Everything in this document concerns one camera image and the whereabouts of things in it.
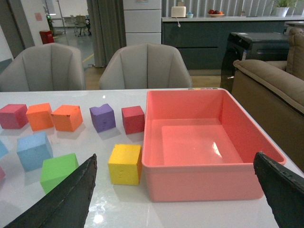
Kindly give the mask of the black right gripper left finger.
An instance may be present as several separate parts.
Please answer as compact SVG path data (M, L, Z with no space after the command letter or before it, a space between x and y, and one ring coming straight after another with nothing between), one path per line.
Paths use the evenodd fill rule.
M7 228L83 228L97 173L93 154Z

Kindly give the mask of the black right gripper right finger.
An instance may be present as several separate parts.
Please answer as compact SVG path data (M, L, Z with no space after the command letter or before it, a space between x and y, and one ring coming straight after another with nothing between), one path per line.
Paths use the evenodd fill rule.
M304 179L263 152L253 161L255 175L280 228L304 226Z

